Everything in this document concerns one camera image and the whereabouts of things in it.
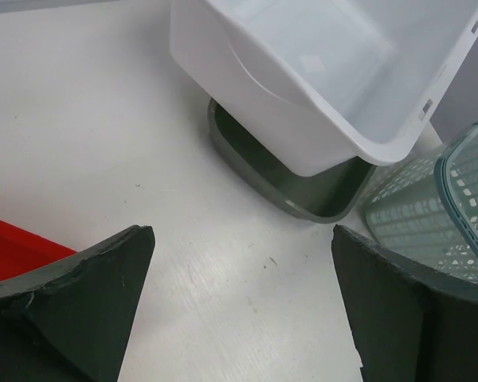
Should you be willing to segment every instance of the red object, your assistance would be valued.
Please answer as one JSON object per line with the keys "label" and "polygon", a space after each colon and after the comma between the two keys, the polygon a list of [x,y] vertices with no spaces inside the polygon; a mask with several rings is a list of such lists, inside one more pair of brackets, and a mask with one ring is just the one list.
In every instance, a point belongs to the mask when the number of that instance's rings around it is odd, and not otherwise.
{"label": "red object", "polygon": [[73,255],[75,251],[0,221],[0,281]]}

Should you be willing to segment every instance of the white tabletop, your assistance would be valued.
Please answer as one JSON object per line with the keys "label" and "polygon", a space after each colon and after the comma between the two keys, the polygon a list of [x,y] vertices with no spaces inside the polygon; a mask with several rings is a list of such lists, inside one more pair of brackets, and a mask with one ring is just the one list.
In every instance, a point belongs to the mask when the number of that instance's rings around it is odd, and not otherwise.
{"label": "white tabletop", "polygon": [[0,219],[75,250],[154,228],[122,382],[361,381],[333,226],[278,211],[215,153],[169,10],[0,14]]}

